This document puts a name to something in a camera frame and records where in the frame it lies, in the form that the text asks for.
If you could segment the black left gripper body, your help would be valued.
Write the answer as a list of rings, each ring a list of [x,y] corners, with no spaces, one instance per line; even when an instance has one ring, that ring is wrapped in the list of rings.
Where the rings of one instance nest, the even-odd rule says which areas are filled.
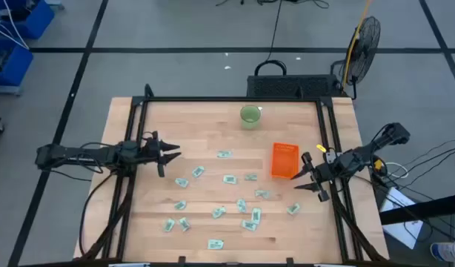
[[[165,176],[165,158],[162,154],[159,135],[157,131],[150,132],[150,136],[143,138],[145,145],[143,147],[144,153],[157,163],[157,171],[160,177]]]

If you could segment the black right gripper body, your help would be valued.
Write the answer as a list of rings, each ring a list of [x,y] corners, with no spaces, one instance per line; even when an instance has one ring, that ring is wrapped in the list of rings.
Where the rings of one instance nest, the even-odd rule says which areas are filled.
[[[313,166],[311,155],[308,152],[303,153],[301,158],[304,165],[309,164]],[[324,162],[314,167],[314,170],[308,174],[310,174],[311,182],[315,182],[319,185],[319,191],[317,191],[319,201],[326,202],[329,200],[330,197],[327,191],[323,188],[322,183],[333,182],[338,176],[338,173],[333,171],[327,162]]]

